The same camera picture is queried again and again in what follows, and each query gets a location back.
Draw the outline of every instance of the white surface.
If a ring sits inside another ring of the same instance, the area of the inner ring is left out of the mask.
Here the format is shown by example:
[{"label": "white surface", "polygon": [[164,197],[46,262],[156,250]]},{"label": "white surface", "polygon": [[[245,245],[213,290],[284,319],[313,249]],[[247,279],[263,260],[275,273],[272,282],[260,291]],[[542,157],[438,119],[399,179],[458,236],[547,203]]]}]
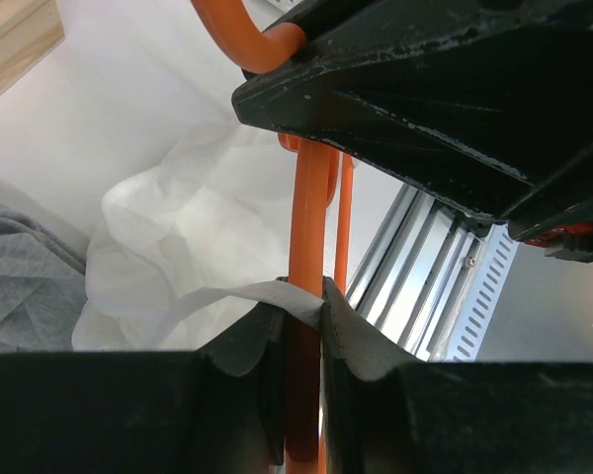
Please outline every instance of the white surface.
[{"label": "white surface", "polygon": [[[250,2],[259,26],[280,13],[264,0]],[[242,76],[188,0],[58,6],[65,41],[0,97],[0,201],[85,253],[103,194],[159,163],[194,125],[224,119]],[[350,269],[398,188],[358,168]],[[335,225],[332,211],[328,235]],[[328,273],[330,262],[328,255]]]}]

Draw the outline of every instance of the wooden block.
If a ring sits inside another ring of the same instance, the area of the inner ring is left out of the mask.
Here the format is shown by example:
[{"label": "wooden block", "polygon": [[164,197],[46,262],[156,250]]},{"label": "wooden block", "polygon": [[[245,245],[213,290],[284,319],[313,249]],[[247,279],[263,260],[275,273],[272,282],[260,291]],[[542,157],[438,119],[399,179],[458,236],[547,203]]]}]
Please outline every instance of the wooden block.
[{"label": "wooden block", "polygon": [[54,0],[0,0],[0,94],[62,39]]}]

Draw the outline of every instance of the gray cloth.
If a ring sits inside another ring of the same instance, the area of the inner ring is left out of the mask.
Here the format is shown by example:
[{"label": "gray cloth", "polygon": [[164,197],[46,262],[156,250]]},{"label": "gray cloth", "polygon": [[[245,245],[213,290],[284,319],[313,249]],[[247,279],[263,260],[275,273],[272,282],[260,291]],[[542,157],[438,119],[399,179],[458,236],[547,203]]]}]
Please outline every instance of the gray cloth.
[{"label": "gray cloth", "polygon": [[85,270],[55,236],[0,205],[0,353],[72,350]]}]

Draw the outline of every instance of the gray floor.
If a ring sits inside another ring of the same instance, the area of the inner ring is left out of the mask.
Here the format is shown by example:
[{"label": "gray floor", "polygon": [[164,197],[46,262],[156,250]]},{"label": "gray floor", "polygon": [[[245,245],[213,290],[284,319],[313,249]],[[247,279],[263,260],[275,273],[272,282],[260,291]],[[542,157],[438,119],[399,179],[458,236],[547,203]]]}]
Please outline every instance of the gray floor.
[{"label": "gray floor", "polygon": [[477,360],[593,361],[593,264],[521,245]]}]

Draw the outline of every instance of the crumpled white fabric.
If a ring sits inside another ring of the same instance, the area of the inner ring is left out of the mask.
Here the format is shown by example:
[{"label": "crumpled white fabric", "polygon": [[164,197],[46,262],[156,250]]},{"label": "crumpled white fabric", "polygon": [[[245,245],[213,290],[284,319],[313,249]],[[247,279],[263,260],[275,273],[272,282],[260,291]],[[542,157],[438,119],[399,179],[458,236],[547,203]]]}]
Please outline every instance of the crumpled white fabric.
[{"label": "crumpled white fabric", "polygon": [[114,186],[88,248],[73,347],[196,349],[245,314],[254,303],[227,298],[151,346],[180,296],[287,274],[295,165],[275,133],[233,118],[195,127],[160,165]]}]

